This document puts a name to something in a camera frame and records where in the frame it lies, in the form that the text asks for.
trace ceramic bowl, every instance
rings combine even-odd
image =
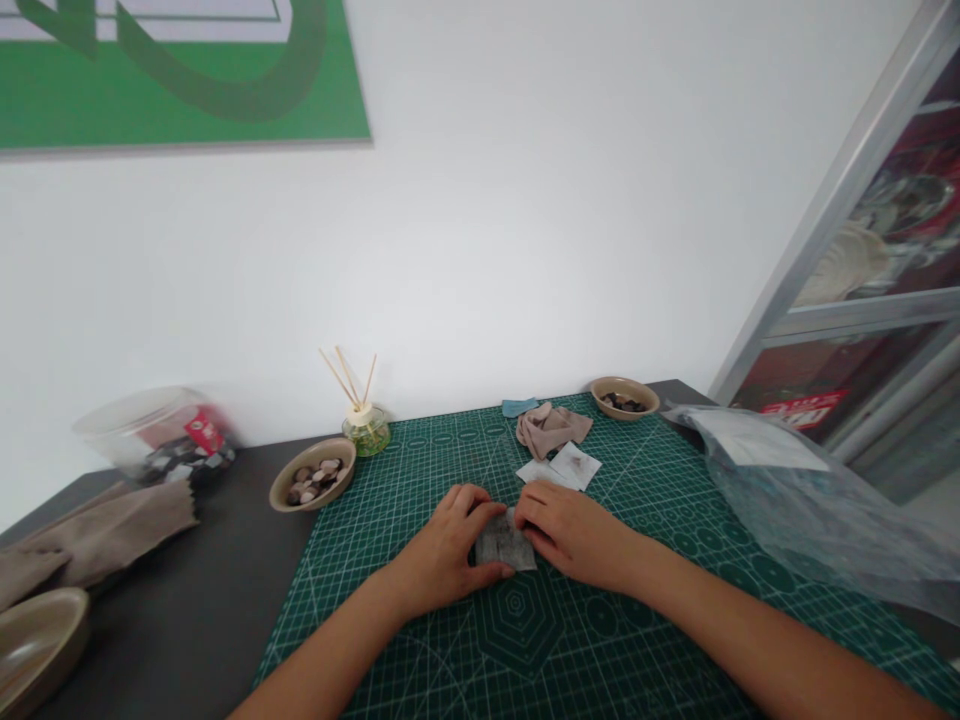
[[[0,614],[0,718],[30,715],[76,666],[90,638],[90,597],[78,588],[37,595]]]
[[[293,485],[293,475],[302,467],[319,465],[323,460],[343,460],[347,468],[347,474],[343,480],[333,484],[320,497],[314,498],[306,505],[287,505],[287,493],[290,492],[290,486]],[[357,448],[346,438],[331,438],[323,440],[316,445],[311,445],[293,460],[287,463],[287,466],[280,471],[277,479],[273,481],[270,488],[270,507],[277,512],[302,512],[305,510],[319,510],[324,505],[329,505],[343,494],[347,485],[353,480],[353,471],[356,469]]]
[[[615,407],[607,405],[602,398],[607,393],[616,393],[623,395],[634,402],[642,403],[647,409],[642,413],[632,413],[626,410],[617,410]],[[614,420],[623,420],[624,422],[634,422],[644,415],[650,415],[660,409],[660,398],[657,394],[643,383],[627,378],[605,377],[597,378],[590,383],[590,393],[593,395],[597,407],[607,417]]]

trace white wall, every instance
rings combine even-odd
[[[0,162],[0,528],[184,383],[248,443],[705,391],[919,0],[347,0],[375,142]]]

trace fabric piece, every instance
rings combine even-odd
[[[66,553],[69,562],[54,587],[87,588],[197,525],[193,509],[190,484],[182,480],[137,491],[114,486],[11,550]]]
[[[571,490],[580,489],[579,485],[571,480],[567,480],[567,478],[550,467],[550,463],[546,461],[531,460],[517,470],[517,475],[525,483],[532,483],[536,480],[546,480],[547,482],[552,482],[554,485],[568,487]]]
[[[534,410],[528,410],[517,419],[517,440],[530,450],[537,460],[546,460],[547,453],[573,440],[582,443],[593,420],[578,415],[566,408],[554,408],[545,402]]]
[[[70,560],[70,553],[0,552],[0,612],[19,602]]]
[[[573,443],[567,443],[550,461],[550,467],[570,483],[567,487],[575,490],[586,490],[593,476],[603,465],[596,458],[590,457]]]
[[[504,400],[503,416],[512,420],[515,417],[520,417],[527,410],[533,410],[539,407],[539,405],[540,401],[536,398],[530,398],[528,400]]]
[[[829,472],[829,466],[784,428],[760,416],[716,411],[697,412],[694,419],[737,465],[769,465]]]
[[[475,545],[477,565],[505,562],[517,572],[537,569],[533,545],[513,524],[514,510],[516,508],[507,508],[503,515],[488,522],[480,533]]]

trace diffuser glass bottle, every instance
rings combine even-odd
[[[376,455],[390,444],[390,426],[383,410],[364,403],[359,410],[347,406],[347,418],[343,421],[343,434],[357,446],[357,455]]]

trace finger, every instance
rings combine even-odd
[[[460,486],[460,491],[453,501],[452,510],[458,517],[466,517],[474,503],[485,502],[490,499],[490,493],[483,488],[467,483]]]
[[[560,570],[560,572],[563,572],[563,568],[566,567],[570,558],[563,554],[549,536],[531,527],[524,529],[523,536],[530,541],[534,550],[543,555],[548,563],[557,568],[557,570]]]
[[[506,563],[484,563],[474,568],[467,568],[467,594],[481,588],[490,587],[498,580],[505,580],[516,575],[517,571]]]
[[[557,490],[561,489],[558,485],[546,480],[534,480],[527,483],[520,491],[522,497],[528,497],[543,504],[547,504],[551,499],[557,497]]]
[[[513,524],[516,525],[518,530],[522,530],[527,523],[533,523],[537,527],[543,528],[547,534],[551,534],[553,514],[546,505],[532,498],[521,496],[517,503],[517,509],[513,513]]]
[[[476,510],[467,515],[466,528],[467,536],[472,545],[477,536],[483,532],[483,529],[497,515],[502,515],[507,511],[507,506],[503,503],[485,502],[481,503]]]
[[[460,492],[459,485],[453,485],[448,491],[447,494],[443,496],[443,500],[440,501],[440,504],[437,505],[437,512],[441,510],[449,510],[453,507],[453,501],[457,499],[457,493]]]

